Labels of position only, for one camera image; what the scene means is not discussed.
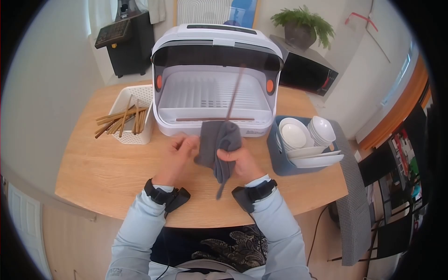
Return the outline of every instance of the white dish dryer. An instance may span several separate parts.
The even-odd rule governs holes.
[[[182,24],[168,30],[152,50],[154,116],[160,131],[201,133],[202,121],[225,118],[240,67],[232,118],[243,137],[266,134],[276,115],[283,67],[280,49],[258,30],[228,25]]]

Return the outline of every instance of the dark tinted lid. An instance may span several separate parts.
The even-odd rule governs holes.
[[[283,60],[266,47],[235,43],[234,47],[213,45],[210,40],[171,41],[163,44],[152,56],[155,66],[245,64],[259,71],[280,71]]]

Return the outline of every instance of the window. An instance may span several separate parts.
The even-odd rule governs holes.
[[[389,93],[384,97],[384,99],[381,101],[381,105],[384,106],[387,104],[387,102],[390,100],[390,98],[396,93],[396,90],[398,88],[398,85],[400,84],[401,80],[403,79],[406,71],[409,68],[409,64],[411,62],[412,57],[412,50],[414,49],[414,42],[411,41],[411,44],[409,46],[408,55],[405,58],[405,61],[403,63],[403,66],[401,67],[400,72],[398,73],[398,77],[396,78],[395,82],[393,83]]]

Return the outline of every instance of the wrist strap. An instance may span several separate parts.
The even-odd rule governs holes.
[[[276,186],[277,182],[275,180],[264,181],[253,188],[236,187],[232,191],[232,195],[240,207],[250,214],[254,212],[254,202],[268,197]]]
[[[246,192],[251,202],[254,203],[256,200],[267,198],[272,193],[274,187],[277,187],[277,182],[271,179],[267,182],[264,181],[256,187],[246,188]]]
[[[167,193],[161,188],[154,188],[149,179],[145,184],[145,193],[147,196],[151,197],[151,200],[159,205],[165,203],[165,212],[171,213],[183,204],[185,204],[190,199],[189,192],[181,188],[180,190],[174,188],[171,193]]]
[[[167,205],[174,200],[177,196],[177,189],[173,189],[171,193],[167,193],[161,188],[154,188],[152,178],[149,179],[145,184],[145,193],[147,196],[151,197],[151,200],[159,205],[166,203]]]

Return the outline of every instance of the door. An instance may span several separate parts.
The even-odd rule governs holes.
[[[9,183],[8,208],[20,239],[31,259],[45,278],[53,279],[43,246],[41,203]]]

